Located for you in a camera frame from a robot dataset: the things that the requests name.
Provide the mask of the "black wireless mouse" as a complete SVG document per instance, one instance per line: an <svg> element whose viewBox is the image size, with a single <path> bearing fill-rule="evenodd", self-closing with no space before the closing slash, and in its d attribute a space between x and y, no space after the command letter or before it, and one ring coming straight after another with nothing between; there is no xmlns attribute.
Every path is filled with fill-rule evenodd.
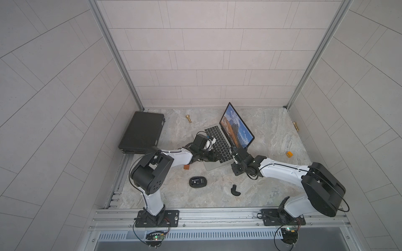
<svg viewBox="0 0 402 251"><path fill-rule="evenodd" d="M203 188L207 185L207 179L203 176L195 176L189 179L189 186L191 188Z"/></svg>

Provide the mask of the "black mouse battery cover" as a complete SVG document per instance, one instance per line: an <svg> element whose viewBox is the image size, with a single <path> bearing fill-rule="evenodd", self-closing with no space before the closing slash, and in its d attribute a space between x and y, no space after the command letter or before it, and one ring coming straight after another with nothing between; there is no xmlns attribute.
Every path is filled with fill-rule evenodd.
<svg viewBox="0 0 402 251"><path fill-rule="evenodd" d="M230 191L231 191L231 194L235 197L238 197L241 195L241 192L237 191L237 185L232 185Z"/></svg>

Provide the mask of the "silver laptop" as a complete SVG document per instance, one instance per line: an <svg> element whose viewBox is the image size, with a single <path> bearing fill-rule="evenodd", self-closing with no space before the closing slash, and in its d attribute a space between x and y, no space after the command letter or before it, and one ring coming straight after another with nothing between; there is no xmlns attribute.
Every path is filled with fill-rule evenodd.
<svg viewBox="0 0 402 251"><path fill-rule="evenodd" d="M193 131L192 136L196 137L197 133L216 139L213 149L218 155L218 161L204 162L207 171L234 163L231 154L232 150L237 148L247 149L255 139L253 133L231 103L227 105L218 124Z"/></svg>

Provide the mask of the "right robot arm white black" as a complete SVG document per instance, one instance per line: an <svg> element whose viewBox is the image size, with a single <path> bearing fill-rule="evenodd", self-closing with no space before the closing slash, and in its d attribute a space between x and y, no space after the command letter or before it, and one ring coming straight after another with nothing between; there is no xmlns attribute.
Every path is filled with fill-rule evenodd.
<svg viewBox="0 0 402 251"><path fill-rule="evenodd" d="M278 208L280 215L297 218L319 212L334 217L344 202L346 188L320 163L299 166L261 155L254 158L243 148L234 149L232 157L233 172L237 176L245 173L250 177L275 178L304 189L301 195L283 199Z"/></svg>

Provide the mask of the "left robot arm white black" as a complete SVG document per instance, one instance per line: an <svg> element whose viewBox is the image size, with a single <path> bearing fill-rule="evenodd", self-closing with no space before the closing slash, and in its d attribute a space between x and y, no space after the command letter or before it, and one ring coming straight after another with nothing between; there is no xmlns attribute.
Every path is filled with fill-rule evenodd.
<svg viewBox="0 0 402 251"><path fill-rule="evenodd" d="M200 132L193 142L177 150L161 150L155 146L135 161L129 171L131 185L142 193L145 212L160 216L165 208L160 191L169 170L194 162L216 162L218 153L213 149L216 139Z"/></svg>

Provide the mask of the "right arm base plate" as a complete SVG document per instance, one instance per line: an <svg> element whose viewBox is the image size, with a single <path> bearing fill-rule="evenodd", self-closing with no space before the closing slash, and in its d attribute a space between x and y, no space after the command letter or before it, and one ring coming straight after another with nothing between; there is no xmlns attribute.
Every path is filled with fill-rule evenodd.
<svg viewBox="0 0 402 251"><path fill-rule="evenodd" d="M290 214L288 214L285 210L261 209L260 212L257 213L257 218L262 220L265 226L306 225L306 221L303 216L294 218Z"/></svg>

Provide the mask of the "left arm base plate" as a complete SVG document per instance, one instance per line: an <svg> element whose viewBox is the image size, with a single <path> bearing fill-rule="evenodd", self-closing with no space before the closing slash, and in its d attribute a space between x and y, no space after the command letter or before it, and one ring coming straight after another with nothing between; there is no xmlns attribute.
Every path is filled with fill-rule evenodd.
<svg viewBox="0 0 402 251"><path fill-rule="evenodd" d="M135 218L136 228L176 228L179 221L179 210L162 210L158 215L152 215L146 210L140 210Z"/></svg>

